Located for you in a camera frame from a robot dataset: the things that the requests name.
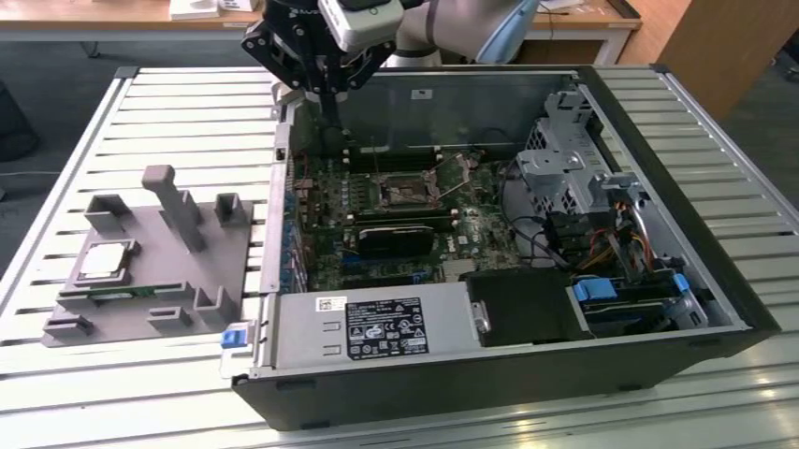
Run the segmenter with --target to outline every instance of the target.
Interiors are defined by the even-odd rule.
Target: desk leg
[[[90,57],[91,59],[101,56],[101,43],[98,41],[81,42],[81,48],[85,49],[85,53],[87,54],[87,57]]]
[[[616,64],[620,60],[622,51],[625,50],[625,45],[628,44],[632,32],[633,31],[629,29],[613,30],[609,32],[609,38],[602,43],[602,48],[597,54],[597,65]]]

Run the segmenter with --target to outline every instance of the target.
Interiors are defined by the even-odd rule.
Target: metal grille table
[[[784,334],[653,390],[279,433],[229,391],[219,336],[39,344],[89,230],[93,195],[155,204],[142,168],[173,164],[198,201],[257,201],[245,319],[258,312],[270,223],[270,84],[259,68],[143,69],[109,89],[0,282],[0,445],[17,447],[785,447],[799,438],[797,214],[669,74],[601,68],[624,106],[770,306]],[[608,136],[622,166],[629,163]]]

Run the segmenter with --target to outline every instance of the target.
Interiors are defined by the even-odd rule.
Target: wooden desk
[[[242,39],[262,12],[174,21],[169,0],[7,0],[0,2],[0,40]]]
[[[222,11],[222,17],[173,21],[169,0],[0,0],[0,40],[138,41],[239,40],[261,12]],[[613,64],[641,20],[624,19],[606,0],[537,15],[529,40],[594,41],[596,61]],[[550,53],[560,51],[553,45]]]
[[[629,1],[645,25],[620,63],[668,65],[722,120],[799,28],[799,0]]]
[[[626,19],[608,0],[538,14],[518,61],[524,64],[616,64],[641,19]]]

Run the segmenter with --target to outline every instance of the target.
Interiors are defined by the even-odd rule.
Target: warning label
[[[353,360],[427,354],[427,331],[418,297],[350,302],[347,355]]]

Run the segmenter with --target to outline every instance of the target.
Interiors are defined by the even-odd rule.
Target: blue tab
[[[247,329],[230,329],[223,332],[223,349],[245,348],[247,346]]]
[[[584,300],[618,298],[614,283],[608,278],[584,279],[577,283],[577,287],[581,287],[586,291],[586,299]]]
[[[578,285],[576,285],[574,290],[576,290],[576,296],[577,296],[578,302],[584,302],[584,301],[589,300],[589,292],[586,291],[586,287],[584,287],[581,284],[578,284]]]
[[[674,283],[677,284],[677,288],[680,288],[681,293],[686,293],[692,290],[692,285],[689,284],[689,280],[684,274],[674,275]]]

